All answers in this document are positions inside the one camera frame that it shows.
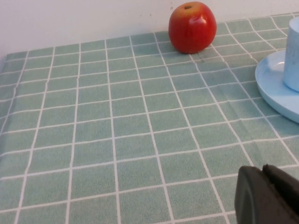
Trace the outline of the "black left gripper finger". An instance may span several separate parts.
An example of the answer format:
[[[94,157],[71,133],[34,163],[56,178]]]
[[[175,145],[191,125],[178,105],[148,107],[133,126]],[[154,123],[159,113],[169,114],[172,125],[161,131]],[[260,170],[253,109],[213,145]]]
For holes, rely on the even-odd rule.
[[[273,165],[240,167],[235,215],[239,224],[297,224],[298,179]]]

